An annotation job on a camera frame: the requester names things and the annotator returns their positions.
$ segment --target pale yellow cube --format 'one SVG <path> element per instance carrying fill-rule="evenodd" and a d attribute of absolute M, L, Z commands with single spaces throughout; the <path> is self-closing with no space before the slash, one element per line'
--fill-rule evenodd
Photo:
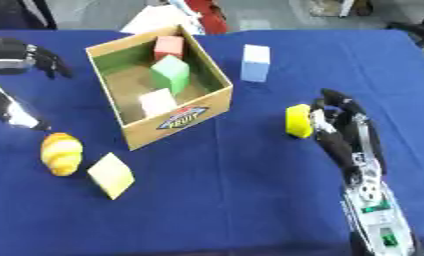
<path fill-rule="evenodd" d="M 112 200 L 119 197 L 134 183 L 130 168 L 113 153 L 100 159 L 88 170 L 88 173 Z"/>

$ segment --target light blue cube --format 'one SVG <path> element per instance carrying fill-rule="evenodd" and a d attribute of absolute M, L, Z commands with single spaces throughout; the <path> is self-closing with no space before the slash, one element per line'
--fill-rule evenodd
<path fill-rule="evenodd" d="M 246 44 L 243 52 L 241 79 L 248 82 L 266 82 L 270 60 L 268 46 Z"/>

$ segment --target green cube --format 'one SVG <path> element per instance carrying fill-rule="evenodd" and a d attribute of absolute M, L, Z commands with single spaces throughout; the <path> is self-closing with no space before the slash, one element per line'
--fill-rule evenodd
<path fill-rule="evenodd" d="M 177 95 L 189 84 L 189 65 L 172 55 L 167 55 L 154 64 L 151 72 L 154 86 L 169 88 L 172 95 Z"/>

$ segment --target yellow cube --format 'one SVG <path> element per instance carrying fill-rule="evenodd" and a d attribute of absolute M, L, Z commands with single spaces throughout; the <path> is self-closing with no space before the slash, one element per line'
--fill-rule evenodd
<path fill-rule="evenodd" d="M 307 138 L 313 133 L 310 123 L 310 106 L 299 104 L 285 110 L 285 131 L 299 138 Z"/>
<path fill-rule="evenodd" d="M 100 159 L 88 170 L 88 173 L 112 200 L 119 197 L 134 183 L 130 168 L 113 153 Z"/>

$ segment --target red cube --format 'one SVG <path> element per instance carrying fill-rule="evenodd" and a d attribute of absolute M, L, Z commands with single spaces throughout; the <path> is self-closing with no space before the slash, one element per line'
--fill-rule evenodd
<path fill-rule="evenodd" d="M 167 55 L 182 60 L 184 38 L 180 36 L 159 36 L 154 47 L 154 59 L 159 61 Z"/>

